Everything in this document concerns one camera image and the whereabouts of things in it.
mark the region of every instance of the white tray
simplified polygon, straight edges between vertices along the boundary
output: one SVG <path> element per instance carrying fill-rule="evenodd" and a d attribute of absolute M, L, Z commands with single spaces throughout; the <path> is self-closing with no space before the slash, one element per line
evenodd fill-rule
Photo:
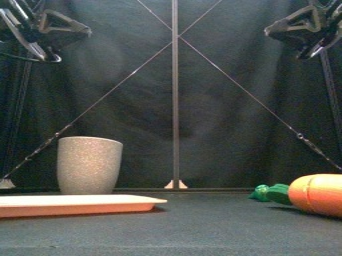
<path fill-rule="evenodd" d="M 150 211 L 168 200 L 134 195 L 0 197 L 0 218 Z"/>

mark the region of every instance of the vertical pole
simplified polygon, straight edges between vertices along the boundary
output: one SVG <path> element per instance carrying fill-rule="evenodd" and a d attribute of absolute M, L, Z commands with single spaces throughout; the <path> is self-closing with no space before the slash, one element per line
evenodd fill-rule
<path fill-rule="evenodd" d="M 180 78 L 178 78 L 178 0 L 173 0 L 173 132 L 174 189 L 180 189 Z"/>

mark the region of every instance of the table surface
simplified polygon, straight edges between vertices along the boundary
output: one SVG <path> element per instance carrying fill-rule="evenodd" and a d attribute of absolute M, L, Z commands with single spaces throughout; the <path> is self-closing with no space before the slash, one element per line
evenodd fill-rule
<path fill-rule="evenodd" d="M 2 255 L 341 255 L 341 219 L 245 193 L 140 195 L 169 202 L 142 213 L 2 219 Z"/>

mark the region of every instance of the stuffed toy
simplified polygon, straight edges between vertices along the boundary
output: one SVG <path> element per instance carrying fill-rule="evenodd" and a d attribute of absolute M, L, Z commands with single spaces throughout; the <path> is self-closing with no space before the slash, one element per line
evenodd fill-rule
<path fill-rule="evenodd" d="M 292 184 L 260 185 L 252 199 L 294 205 L 308 213 L 342 218 L 342 174 L 313 174 Z"/>

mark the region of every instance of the cup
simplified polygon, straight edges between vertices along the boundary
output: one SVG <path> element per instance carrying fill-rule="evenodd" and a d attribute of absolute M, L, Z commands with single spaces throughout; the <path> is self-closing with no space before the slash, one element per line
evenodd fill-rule
<path fill-rule="evenodd" d="M 111 194 L 121 170 L 123 144 L 74 136 L 59 140 L 58 183 L 65 195 Z"/>

